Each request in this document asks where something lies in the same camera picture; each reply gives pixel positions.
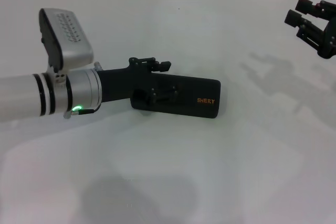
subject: green led light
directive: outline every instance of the green led light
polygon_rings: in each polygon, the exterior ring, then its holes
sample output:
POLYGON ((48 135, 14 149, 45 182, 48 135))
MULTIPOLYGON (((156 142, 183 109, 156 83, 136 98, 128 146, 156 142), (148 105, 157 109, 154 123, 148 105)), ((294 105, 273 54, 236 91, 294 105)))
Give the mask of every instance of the green led light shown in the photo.
POLYGON ((82 106, 75 106, 72 108, 72 111, 77 111, 77 110, 81 110, 82 106))

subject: white table surface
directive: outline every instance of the white table surface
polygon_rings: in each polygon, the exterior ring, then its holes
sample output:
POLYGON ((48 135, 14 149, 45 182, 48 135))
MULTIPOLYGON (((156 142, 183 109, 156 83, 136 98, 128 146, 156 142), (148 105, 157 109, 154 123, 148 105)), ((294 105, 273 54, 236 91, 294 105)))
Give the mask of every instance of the white table surface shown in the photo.
POLYGON ((45 71, 38 11, 54 7, 104 69, 156 57, 223 87, 214 120, 122 100, 1 123, 0 223, 335 223, 336 59, 284 24, 297 1, 0 0, 0 77, 45 71))

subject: black clamp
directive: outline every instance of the black clamp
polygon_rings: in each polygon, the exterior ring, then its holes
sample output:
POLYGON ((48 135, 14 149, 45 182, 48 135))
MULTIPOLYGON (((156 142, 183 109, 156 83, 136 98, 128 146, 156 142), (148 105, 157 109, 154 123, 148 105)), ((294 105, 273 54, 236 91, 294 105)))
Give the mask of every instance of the black clamp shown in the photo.
MULTIPOLYGON (((133 71, 138 72, 167 72, 171 67, 171 63, 169 61, 164 61, 159 63, 155 58, 130 58, 129 59, 130 68, 133 71)), ((141 80, 144 78, 143 75, 138 76, 141 80)), ((176 101, 178 91, 176 86, 166 86, 166 87, 157 87, 156 83, 152 83, 152 81, 141 81, 137 86, 134 95, 139 99, 143 100, 147 105, 152 106, 158 102, 174 102, 176 101)))
POLYGON ((313 5, 309 0, 299 0, 295 10, 329 21, 322 31, 293 10, 289 10, 285 19, 286 24, 299 27, 297 37, 317 50, 320 57, 330 59, 336 55, 336 5, 326 1, 313 5))

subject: silver cylindrical joint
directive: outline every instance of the silver cylindrical joint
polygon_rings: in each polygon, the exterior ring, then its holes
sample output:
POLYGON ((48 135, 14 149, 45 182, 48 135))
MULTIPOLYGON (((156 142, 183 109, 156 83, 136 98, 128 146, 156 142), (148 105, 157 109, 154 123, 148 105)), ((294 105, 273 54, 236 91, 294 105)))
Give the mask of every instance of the silver cylindrical joint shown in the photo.
POLYGON ((72 90, 72 107, 83 109, 97 107, 101 103, 102 90, 99 76, 93 69, 71 71, 68 78, 72 90))
POLYGON ((0 121, 83 109, 101 103, 102 88, 92 69, 71 71, 66 83, 53 83, 47 73, 0 79, 0 121))

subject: black ring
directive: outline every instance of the black ring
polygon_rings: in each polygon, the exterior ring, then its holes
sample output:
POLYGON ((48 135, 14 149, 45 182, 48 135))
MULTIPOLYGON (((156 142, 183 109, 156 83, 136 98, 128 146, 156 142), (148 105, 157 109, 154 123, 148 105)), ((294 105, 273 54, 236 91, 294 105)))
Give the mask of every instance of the black ring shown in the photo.
POLYGON ((67 111, 70 111, 72 109, 72 89, 71 89, 71 84, 70 84, 68 76, 67 76, 67 80, 66 80, 66 86, 67 86, 67 92, 68 92, 68 108, 67 108, 67 111))
POLYGON ((54 114, 55 108, 56 108, 54 87, 52 85, 52 82, 50 80, 49 75, 47 73, 43 73, 42 75, 44 76, 44 79, 46 79, 46 83, 47 83, 47 86, 48 86, 48 89, 49 89, 49 96, 50 96, 50 113, 49 113, 49 115, 51 115, 51 114, 54 114))
POLYGON ((36 79, 38 91, 40 92, 40 99, 41 99, 41 114, 40 116, 43 116, 46 114, 46 96, 44 95, 44 88, 41 81, 41 78, 38 74, 33 74, 33 76, 36 79))

